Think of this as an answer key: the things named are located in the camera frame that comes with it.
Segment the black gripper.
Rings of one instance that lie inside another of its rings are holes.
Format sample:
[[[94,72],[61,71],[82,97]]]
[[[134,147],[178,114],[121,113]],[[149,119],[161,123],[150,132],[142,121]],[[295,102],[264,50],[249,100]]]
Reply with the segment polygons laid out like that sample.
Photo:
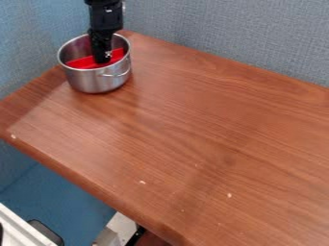
[[[83,0],[89,6],[89,38],[91,53],[97,63],[113,59],[113,37],[123,28],[122,0]]]

